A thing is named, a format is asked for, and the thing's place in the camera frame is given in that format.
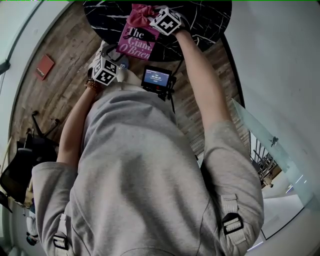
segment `pink book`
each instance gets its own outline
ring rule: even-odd
[[[131,27],[125,24],[116,51],[139,59],[148,60],[159,36],[151,26]]]

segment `book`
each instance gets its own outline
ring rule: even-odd
[[[131,27],[125,24],[116,51],[142,60],[148,60],[159,36],[151,26]]]
[[[35,75],[40,79],[44,80],[53,67],[55,63],[53,62],[52,59],[49,58],[48,55],[43,55],[40,62],[38,63],[36,69],[35,69]]]

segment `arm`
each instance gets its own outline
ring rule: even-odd
[[[60,162],[43,162],[32,169],[36,228],[47,255],[55,255],[53,236],[76,177],[77,168]]]
[[[243,220],[245,240],[233,243],[221,231],[220,244],[226,255],[244,255],[264,223],[260,180],[231,122],[226,97],[214,69],[187,31],[179,31],[176,38],[202,116],[205,134],[203,162],[210,174],[206,181],[212,187],[211,196],[222,209],[222,196],[235,195],[237,212]]]
[[[62,130],[57,162],[78,167],[84,124],[95,96],[96,91],[87,88],[73,107]]]
[[[187,74],[199,106],[204,130],[217,121],[231,120],[224,90],[209,61],[195,44],[189,32],[176,33],[185,60]]]

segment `chair leg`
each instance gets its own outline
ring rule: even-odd
[[[58,127],[58,125],[60,124],[60,120],[59,120],[59,119],[55,119],[54,122],[55,122],[55,125],[43,135],[45,138],[47,138],[47,137],[49,136],[49,134],[50,134],[54,129],[56,129],[56,128]]]
[[[43,137],[44,137],[44,134],[41,132],[40,127],[39,127],[39,125],[38,125],[38,123],[37,123],[37,120],[36,120],[36,118],[35,118],[35,116],[38,115],[38,114],[39,114],[38,111],[33,111],[33,112],[32,112],[32,120],[33,120],[33,124],[34,124],[34,126],[35,126],[35,129],[36,129],[36,132],[38,133],[38,135],[40,136],[40,138],[43,138]]]

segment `backpack strap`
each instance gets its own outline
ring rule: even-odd
[[[246,248],[246,236],[244,233],[244,223],[241,216],[238,214],[237,196],[228,194],[221,196],[223,232],[226,237],[229,237],[232,244],[236,247]]]
[[[74,250],[67,237],[67,215],[61,214],[57,233],[53,236],[55,256],[74,256]]]

